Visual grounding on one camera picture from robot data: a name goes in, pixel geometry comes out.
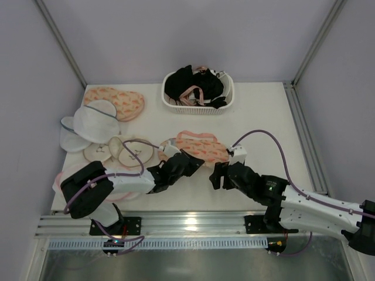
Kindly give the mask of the pink trimmed bra in basket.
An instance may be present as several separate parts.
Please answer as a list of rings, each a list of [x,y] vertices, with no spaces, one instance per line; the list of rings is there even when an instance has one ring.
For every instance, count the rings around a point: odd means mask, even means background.
[[[207,67],[193,69],[188,65],[182,70],[182,88],[178,90],[178,100],[187,106],[204,106],[223,93],[223,84]]]

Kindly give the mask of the black garment in basket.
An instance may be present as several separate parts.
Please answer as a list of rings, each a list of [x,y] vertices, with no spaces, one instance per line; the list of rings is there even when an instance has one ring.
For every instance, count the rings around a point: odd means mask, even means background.
[[[166,79],[164,94],[176,105],[218,109],[227,105],[222,82],[226,76],[223,71],[188,65]]]

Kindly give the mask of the left aluminium frame post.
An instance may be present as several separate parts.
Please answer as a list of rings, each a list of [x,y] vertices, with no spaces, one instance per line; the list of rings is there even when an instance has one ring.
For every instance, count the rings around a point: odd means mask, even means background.
[[[59,45],[60,50],[62,51],[64,57],[66,58],[69,66],[73,70],[73,73],[79,80],[80,84],[82,85],[83,88],[87,86],[87,81],[84,78],[83,73],[81,72],[73,54],[71,53],[62,33],[60,32],[56,22],[53,19],[53,16],[51,15],[47,5],[43,0],[34,0],[33,1],[38,8],[42,18],[47,24],[47,27],[51,31],[54,39],[56,40],[57,44]]]

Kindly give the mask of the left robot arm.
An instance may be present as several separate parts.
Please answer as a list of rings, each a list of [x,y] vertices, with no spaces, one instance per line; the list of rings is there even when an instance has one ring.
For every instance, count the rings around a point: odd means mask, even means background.
[[[91,162],[60,184],[66,200],[63,212],[72,219],[88,217],[104,229],[118,228],[124,219],[117,205],[106,201],[108,196],[161,193],[180,178],[193,175],[203,164],[204,160],[184,150],[156,166],[143,167],[138,173],[127,173],[124,169],[110,171],[100,161]]]

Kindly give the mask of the white mesh laundry bag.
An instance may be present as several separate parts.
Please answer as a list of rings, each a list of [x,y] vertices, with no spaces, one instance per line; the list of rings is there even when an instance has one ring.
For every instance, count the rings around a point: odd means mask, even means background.
[[[105,144],[120,133],[115,106],[106,100],[82,105],[73,116],[60,120],[60,147],[76,153],[91,144]]]

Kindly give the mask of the aluminium frame post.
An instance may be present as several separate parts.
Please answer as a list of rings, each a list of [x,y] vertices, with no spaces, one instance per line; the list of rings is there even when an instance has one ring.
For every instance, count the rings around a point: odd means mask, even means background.
[[[56,22],[53,19],[53,16],[51,15],[47,5],[43,0],[34,0],[33,1],[38,8],[42,18],[47,24],[47,27],[51,31],[54,39],[56,40],[57,44],[59,45],[60,50],[62,51],[64,57],[66,58],[69,66],[73,70],[73,73],[79,80],[80,84],[82,85],[83,88],[87,86],[87,81],[84,78],[83,73],[81,72],[73,54],[71,53],[62,33],[60,32]]]
[[[314,57],[317,55],[319,49],[321,48],[323,42],[327,38],[331,28],[338,19],[342,9],[345,7],[347,0],[335,0],[332,7],[330,8],[328,14],[326,15],[323,23],[321,24],[316,36],[314,37],[301,65],[296,72],[294,79],[291,84],[296,87],[300,82],[301,78],[304,76],[307,68],[311,64]]]

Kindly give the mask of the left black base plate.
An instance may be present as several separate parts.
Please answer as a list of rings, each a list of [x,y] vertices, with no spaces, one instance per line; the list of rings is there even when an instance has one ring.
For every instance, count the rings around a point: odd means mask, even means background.
[[[141,217],[124,217],[110,227],[104,227],[106,233],[112,236],[139,235],[141,233]],[[100,230],[97,224],[92,220],[89,230],[91,236],[104,236],[105,233]]]

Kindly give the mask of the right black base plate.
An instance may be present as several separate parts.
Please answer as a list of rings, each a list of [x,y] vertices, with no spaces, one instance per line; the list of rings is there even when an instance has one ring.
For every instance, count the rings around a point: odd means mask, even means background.
[[[285,229],[281,226],[269,227],[264,222],[263,215],[246,215],[244,216],[244,226],[246,234],[296,234],[297,229]]]

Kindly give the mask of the tulip print laundry bag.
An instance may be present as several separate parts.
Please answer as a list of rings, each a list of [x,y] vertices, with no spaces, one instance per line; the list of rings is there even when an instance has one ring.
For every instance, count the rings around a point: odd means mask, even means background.
[[[84,105],[92,101],[106,100],[116,108],[120,122],[129,122],[141,114],[145,106],[144,96],[134,91],[122,91],[112,87],[94,87],[84,94]]]
[[[216,163],[229,162],[227,148],[211,133],[179,132],[170,138],[176,141],[176,147],[183,149],[192,156],[204,160],[205,167],[214,168]],[[160,161],[167,161],[169,157],[158,151]]]

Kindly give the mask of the aluminium mounting rail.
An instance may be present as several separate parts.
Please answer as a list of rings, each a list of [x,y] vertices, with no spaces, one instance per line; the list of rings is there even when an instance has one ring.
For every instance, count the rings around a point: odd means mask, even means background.
[[[264,215],[262,211],[127,211],[125,217],[141,217],[141,233],[145,236],[205,236],[246,235],[244,216]],[[334,213],[318,217],[296,209],[282,211],[282,222],[289,229],[312,231],[324,235],[338,235],[342,230],[355,232],[359,217]],[[40,218],[36,237],[72,238],[88,237],[91,221],[88,218],[72,219],[56,212]]]

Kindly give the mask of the pink trimmed white laundry bag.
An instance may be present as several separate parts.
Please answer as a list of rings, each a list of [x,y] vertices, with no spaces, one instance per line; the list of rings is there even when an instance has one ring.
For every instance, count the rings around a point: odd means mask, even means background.
[[[56,194],[56,197],[61,201],[61,202],[65,202],[65,199],[64,199],[64,195],[62,193],[62,190],[61,190],[61,184],[64,180],[66,180],[68,177],[72,176],[73,174],[75,174],[76,172],[78,172],[79,170],[81,170],[82,168],[84,168],[85,166],[87,166],[88,164],[87,163],[78,163],[78,164],[74,164],[74,165],[71,165],[69,166],[68,168],[66,168],[65,170],[63,170],[62,172],[60,172],[55,180],[54,180],[54,184],[52,186],[52,189],[54,190],[55,194]],[[133,200],[137,197],[139,197],[141,195],[141,193],[137,193],[137,192],[126,192],[126,193],[117,193],[117,194],[110,194],[106,199],[105,201],[107,202],[111,202],[111,203],[114,203],[114,202],[117,202],[117,201],[122,201],[122,200],[125,200],[125,201],[129,201],[129,200]]]

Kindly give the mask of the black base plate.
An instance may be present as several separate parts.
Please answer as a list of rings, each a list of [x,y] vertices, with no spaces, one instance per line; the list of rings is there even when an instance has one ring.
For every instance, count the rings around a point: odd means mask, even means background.
[[[139,235],[141,233],[141,217],[124,217],[110,227],[104,227],[106,233],[112,236]],[[97,224],[92,220],[89,230],[91,236],[104,236],[105,233],[100,230]]]
[[[244,216],[244,226],[246,234],[296,234],[297,229],[285,229],[281,226],[269,227],[264,222],[263,215],[246,215]]]

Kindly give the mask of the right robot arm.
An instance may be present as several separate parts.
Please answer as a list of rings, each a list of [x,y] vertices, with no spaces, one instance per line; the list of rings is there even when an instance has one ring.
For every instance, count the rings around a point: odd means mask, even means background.
[[[209,177],[215,190],[236,189],[265,206],[269,232],[304,230],[339,240],[365,255],[374,255],[374,202],[350,203],[297,190],[277,176],[260,175],[237,162],[218,163]]]

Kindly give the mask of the cream round laundry bag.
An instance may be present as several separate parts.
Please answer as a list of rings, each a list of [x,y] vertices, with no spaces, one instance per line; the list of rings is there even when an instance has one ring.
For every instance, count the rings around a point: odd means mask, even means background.
[[[139,161],[123,145],[125,141],[132,139],[138,139],[141,143],[127,142],[125,145]],[[83,157],[88,162],[101,161],[103,164],[121,165],[128,169],[139,168],[141,164],[145,165],[154,156],[154,148],[144,142],[149,143],[148,140],[137,136],[113,136],[108,143],[92,143],[83,150]]]

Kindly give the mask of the right aluminium frame post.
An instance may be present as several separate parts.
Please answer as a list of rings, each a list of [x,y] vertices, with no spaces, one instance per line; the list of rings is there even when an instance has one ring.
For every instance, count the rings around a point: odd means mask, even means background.
[[[316,36],[314,37],[301,65],[296,72],[294,79],[291,84],[296,87],[300,82],[301,78],[304,76],[307,68],[311,64],[314,57],[317,55],[319,49],[321,48],[323,42],[327,38],[331,28],[338,19],[342,9],[345,7],[347,0],[335,0],[332,7],[330,8],[328,14],[326,15],[323,23],[321,24]]]

